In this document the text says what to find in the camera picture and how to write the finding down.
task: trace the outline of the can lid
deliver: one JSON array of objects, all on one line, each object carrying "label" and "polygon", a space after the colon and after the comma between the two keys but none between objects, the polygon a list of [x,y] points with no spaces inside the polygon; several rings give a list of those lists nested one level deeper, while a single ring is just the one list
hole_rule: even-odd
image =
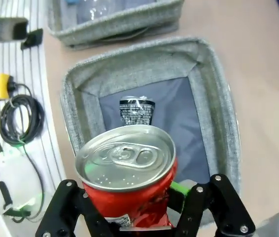
[{"label": "can lid", "polygon": [[89,141],[76,156],[84,183],[108,191],[136,190],[162,178],[174,163],[175,147],[163,130],[130,125]]}]

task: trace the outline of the crushed red can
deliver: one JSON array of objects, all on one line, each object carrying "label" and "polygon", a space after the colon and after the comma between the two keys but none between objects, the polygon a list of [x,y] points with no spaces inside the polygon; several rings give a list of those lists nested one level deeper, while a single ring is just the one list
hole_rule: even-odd
[{"label": "crushed red can", "polygon": [[97,210],[122,227],[171,225],[167,189],[177,161],[172,138],[150,125],[107,131],[76,155],[76,171]]}]

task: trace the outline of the bolt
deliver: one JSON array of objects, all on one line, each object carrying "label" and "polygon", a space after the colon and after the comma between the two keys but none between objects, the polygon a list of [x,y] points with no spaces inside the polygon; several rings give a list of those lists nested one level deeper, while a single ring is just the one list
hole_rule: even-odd
[{"label": "bolt", "polygon": [[49,232],[45,232],[42,236],[43,237],[51,237],[51,234]]},{"label": "bolt", "polygon": [[200,186],[199,186],[199,187],[197,187],[197,192],[198,192],[198,193],[202,193],[202,192],[203,192],[203,188],[202,188],[202,187],[200,187]]},{"label": "bolt", "polygon": [[247,227],[247,226],[241,226],[241,227],[240,227],[240,231],[241,231],[242,233],[247,233],[247,232],[248,232],[248,227]]},{"label": "bolt", "polygon": [[216,175],[216,176],[215,176],[215,180],[221,181],[221,180],[222,180],[222,177],[220,177],[219,175]]}]

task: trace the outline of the gray fabric storage bin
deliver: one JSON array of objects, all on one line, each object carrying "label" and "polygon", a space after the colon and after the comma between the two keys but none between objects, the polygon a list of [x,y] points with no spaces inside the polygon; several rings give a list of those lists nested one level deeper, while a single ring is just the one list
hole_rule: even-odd
[{"label": "gray fabric storage bin", "polygon": [[[70,69],[61,101],[74,153],[121,125],[117,114],[124,95],[155,100],[152,125],[168,132],[181,151],[177,182],[193,185],[192,181],[207,182],[211,175],[224,173],[240,192],[240,139],[231,93],[205,41],[150,41],[89,58]],[[176,225],[179,215],[169,214]],[[201,224],[212,221],[211,213],[205,212]]]},{"label": "gray fabric storage bin", "polygon": [[61,0],[47,0],[48,28],[65,46],[83,49],[178,29],[184,0],[157,0],[65,29]]}]

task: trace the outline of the brown table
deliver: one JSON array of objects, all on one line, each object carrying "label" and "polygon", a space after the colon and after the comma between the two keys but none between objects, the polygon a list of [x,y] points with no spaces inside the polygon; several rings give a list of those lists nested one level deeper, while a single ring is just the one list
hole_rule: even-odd
[{"label": "brown table", "polygon": [[[180,30],[154,39],[171,36],[205,38],[222,62],[242,140],[242,199],[258,225],[279,212],[279,7],[275,0],[186,0]],[[127,44],[72,52],[47,33],[44,44],[61,156],[67,177],[77,180],[59,100],[62,79],[79,60]]]}]

